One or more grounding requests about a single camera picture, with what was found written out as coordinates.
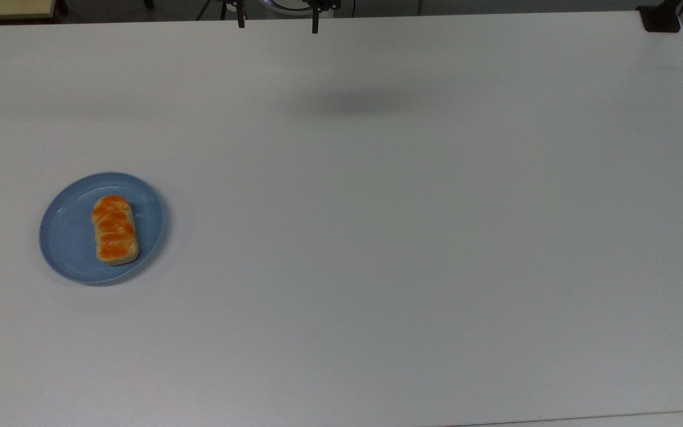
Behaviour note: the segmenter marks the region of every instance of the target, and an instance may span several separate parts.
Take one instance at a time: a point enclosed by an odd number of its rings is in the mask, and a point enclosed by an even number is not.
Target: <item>black bracket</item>
[[[678,22],[676,8],[681,2],[682,0],[664,0],[657,6],[637,7],[644,29],[651,33],[678,33],[681,24]]]
[[[318,33],[318,21],[320,21],[320,12],[325,12],[328,9],[338,9],[342,5],[342,0],[304,0],[309,7],[312,8],[312,33]]]

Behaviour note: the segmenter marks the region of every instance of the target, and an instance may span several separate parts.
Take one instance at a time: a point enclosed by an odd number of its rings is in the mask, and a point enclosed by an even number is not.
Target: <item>tabletop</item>
[[[524,423],[494,424],[495,427],[683,427],[683,413],[636,416],[604,416],[584,419],[559,419]]]
[[[321,24],[0,27],[0,427],[683,411],[683,32]],[[167,235],[71,283],[39,224],[105,171]]]
[[[55,0],[0,0],[0,19],[52,17]]]

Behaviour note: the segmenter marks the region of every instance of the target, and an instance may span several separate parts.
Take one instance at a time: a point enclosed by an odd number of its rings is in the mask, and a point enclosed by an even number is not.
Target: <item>plate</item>
[[[106,195],[128,200],[136,222],[139,255],[127,264],[111,267],[97,259],[91,211]],[[126,173],[97,173],[70,184],[46,208],[39,230],[39,245],[52,270],[71,281],[106,285],[141,270],[162,242],[165,209],[149,184]]]

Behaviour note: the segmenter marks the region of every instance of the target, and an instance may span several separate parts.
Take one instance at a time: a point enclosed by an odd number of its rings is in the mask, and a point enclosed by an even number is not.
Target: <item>bread roll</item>
[[[139,243],[130,203],[121,196],[105,196],[91,213],[97,240],[97,258],[107,265],[122,265],[136,259]]]

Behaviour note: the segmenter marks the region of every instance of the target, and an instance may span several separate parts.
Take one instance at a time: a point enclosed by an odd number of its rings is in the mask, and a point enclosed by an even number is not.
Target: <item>plate rim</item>
[[[108,279],[100,279],[99,281],[82,281],[81,279],[76,279],[76,278],[70,278],[70,276],[65,275],[64,273],[60,272],[57,270],[57,268],[52,265],[51,262],[49,262],[48,257],[46,256],[45,250],[44,250],[44,227],[46,226],[46,215],[49,213],[49,211],[52,210],[52,208],[55,205],[55,202],[65,194],[71,187],[75,186],[81,181],[84,181],[86,179],[93,178],[95,176],[103,176],[103,175],[121,175],[121,176],[127,176],[131,179],[135,179],[136,181],[140,182],[144,186],[148,187],[149,190],[151,190],[152,194],[157,198],[157,202],[160,205],[160,214],[161,214],[161,219],[162,223],[160,225],[160,230],[159,234],[157,235],[157,240],[154,241],[152,244],[152,248],[149,250],[149,254],[146,255],[146,258],[140,262],[139,264],[131,267],[129,270],[124,271],[123,273],[117,274],[117,276],[114,276],[113,278],[108,278]],[[49,268],[51,268],[52,271],[55,273],[59,274],[62,278],[68,279],[69,281],[75,282],[75,283],[81,283],[84,285],[90,285],[90,286],[97,286],[97,285],[109,285],[113,283],[117,283],[122,281],[122,279],[127,279],[128,276],[133,275],[135,273],[138,273],[139,270],[141,270],[142,267],[146,266],[149,264],[150,260],[152,260],[157,253],[159,247],[162,245],[162,241],[165,238],[165,230],[167,230],[168,227],[168,218],[167,214],[165,213],[165,204],[162,202],[162,197],[160,197],[159,193],[157,190],[154,189],[154,187],[150,186],[150,184],[143,179],[131,175],[130,173],[122,173],[122,172],[99,172],[99,173],[92,173],[91,175],[84,176],[83,178],[76,179],[75,181],[71,182],[67,186],[64,187],[64,189],[60,190],[55,197],[52,198],[52,201],[49,202],[49,205],[46,206],[46,210],[44,211],[44,214],[41,216],[41,224],[39,226],[39,249],[41,251],[41,257],[44,259],[44,262],[46,262],[46,265],[49,265]]]

